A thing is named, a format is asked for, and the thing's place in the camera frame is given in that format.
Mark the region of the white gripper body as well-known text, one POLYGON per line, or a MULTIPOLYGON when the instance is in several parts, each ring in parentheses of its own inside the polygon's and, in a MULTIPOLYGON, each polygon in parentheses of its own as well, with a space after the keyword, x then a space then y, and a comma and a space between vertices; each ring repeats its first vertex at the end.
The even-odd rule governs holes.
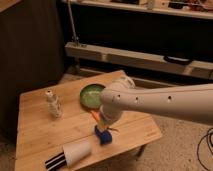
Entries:
POLYGON ((104 127, 107 127, 114 124, 121 118, 122 111, 109 106, 101 106, 99 116, 100 121, 104 124, 104 127))

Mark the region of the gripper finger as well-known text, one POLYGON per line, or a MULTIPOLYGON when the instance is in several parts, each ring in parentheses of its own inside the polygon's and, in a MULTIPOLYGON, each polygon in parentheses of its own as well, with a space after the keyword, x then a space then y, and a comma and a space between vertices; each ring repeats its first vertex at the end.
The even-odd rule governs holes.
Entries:
POLYGON ((97 122, 97 129, 98 129, 100 132, 103 132, 103 131, 105 130, 105 127, 104 127, 103 122, 101 122, 101 121, 98 121, 98 122, 97 122))
POLYGON ((108 130, 111 130, 111 131, 117 131, 117 132, 119 132, 119 130, 118 130, 118 129, 113 128, 113 127, 109 127, 109 126, 108 126, 108 127, 107 127, 107 129, 108 129, 108 130))

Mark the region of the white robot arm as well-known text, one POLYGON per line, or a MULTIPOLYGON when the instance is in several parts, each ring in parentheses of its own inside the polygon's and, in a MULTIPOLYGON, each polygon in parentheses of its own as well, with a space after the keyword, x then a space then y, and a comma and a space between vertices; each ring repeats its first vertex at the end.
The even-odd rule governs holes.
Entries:
POLYGON ((118 121, 124 111, 213 125, 213 84, 137 89, 130 77, 121 76, 103 89, 100 100, 101 132, 118 121))

